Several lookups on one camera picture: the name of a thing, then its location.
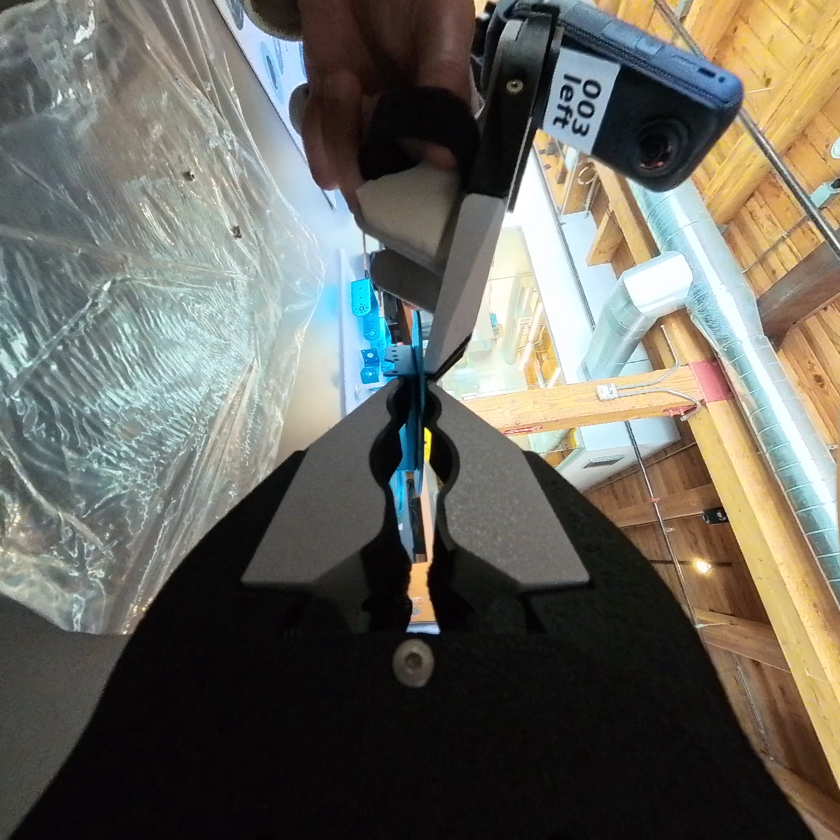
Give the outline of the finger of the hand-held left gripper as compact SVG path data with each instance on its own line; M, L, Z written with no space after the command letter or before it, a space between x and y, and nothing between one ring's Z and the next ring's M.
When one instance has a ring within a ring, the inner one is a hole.
M505 198L476 193L460 205L425 350L431 381L461 358L471 340L507 208Z

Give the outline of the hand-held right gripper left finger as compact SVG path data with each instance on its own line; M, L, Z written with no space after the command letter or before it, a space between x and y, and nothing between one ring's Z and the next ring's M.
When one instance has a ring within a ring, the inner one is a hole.
M330 602L357 633L407 629L412 563L391 479L411 394L389 382L306 450L244 585Z

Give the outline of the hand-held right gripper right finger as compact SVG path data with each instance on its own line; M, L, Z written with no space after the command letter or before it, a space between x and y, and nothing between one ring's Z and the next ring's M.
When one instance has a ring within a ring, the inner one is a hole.
M428 574L438 628L528 630L535 595L581 589L590 575L520 447L436 384L425 409L438 483Z

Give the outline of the blue round plate with bracket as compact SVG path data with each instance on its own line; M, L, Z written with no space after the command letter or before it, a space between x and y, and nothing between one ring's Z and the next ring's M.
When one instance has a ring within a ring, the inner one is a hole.
M441 413L440 401L426 369L425 328L431 325L431 316L415 311L407 343L391 344L385 349L385 362L391 366L385 376L395 384L393 394L386 401L389 415L386 436L400 450L396 469L412 470L420 476L431 460L424 460L424 428L432 432L434 441Z

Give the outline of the person's left hand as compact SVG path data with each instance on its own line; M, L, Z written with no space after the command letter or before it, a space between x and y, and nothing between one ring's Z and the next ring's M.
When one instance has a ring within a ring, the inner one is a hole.
M473 104L467 1L300 2L308 74L301 137L314 181L359 207L359 152L379 98L431 87Z

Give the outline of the wooden ceiling beam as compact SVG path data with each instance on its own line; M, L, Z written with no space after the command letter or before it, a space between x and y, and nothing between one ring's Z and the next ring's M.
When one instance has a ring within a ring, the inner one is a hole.
M622 396L597 398L598 384L615 383ZM466 407L507 436L622 423L691 413L703 406L701 392L687 365L666 371L611 377L578 384L532 388L465 400Z

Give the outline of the white foam sheet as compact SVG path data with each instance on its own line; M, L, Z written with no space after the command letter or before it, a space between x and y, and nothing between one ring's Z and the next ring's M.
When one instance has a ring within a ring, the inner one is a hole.
M350 414L360 400L356 387L363 386L361 351L369 346L363 338L361 320L351 309L350 284L355 280L350 261L344 248L339 249L339 313L340 313L340 393L342 415Z

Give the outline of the clear plastic bag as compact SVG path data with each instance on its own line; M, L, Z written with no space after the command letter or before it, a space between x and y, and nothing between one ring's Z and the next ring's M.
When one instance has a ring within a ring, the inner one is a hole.
M2 594L69 632L276 463L322 289L200 3L2 12Z

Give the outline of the instruction booklet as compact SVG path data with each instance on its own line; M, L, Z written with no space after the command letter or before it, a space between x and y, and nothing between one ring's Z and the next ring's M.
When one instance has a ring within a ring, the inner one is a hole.
M268 101L268 108L280 125L280 135L305 161L302 138L292 125L293 94L308 79L302 46L283 40L259 28L247 15L245 2L213 1L228 32Z

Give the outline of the thick wooden post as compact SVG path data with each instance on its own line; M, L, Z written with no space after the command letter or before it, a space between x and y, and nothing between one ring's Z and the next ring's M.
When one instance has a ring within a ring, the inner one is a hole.
M838 781L838 606L738 401L725 394L689 426Z

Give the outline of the red metal bracket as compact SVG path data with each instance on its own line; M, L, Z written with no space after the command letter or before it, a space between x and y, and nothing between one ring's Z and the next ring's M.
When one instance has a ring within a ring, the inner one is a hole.
M729 380L718 360L706 359L688 363L701 392L703 404L730 402L734 399Z

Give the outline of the silver air duct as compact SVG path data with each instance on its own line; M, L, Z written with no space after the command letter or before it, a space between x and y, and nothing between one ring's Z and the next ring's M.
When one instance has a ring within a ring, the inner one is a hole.
M837 464L760 320L756 298L698 190L629 184L659 256L625 271L581 363L589 380L618 375L656 319L685 309L715 352L759 449L838 599Z

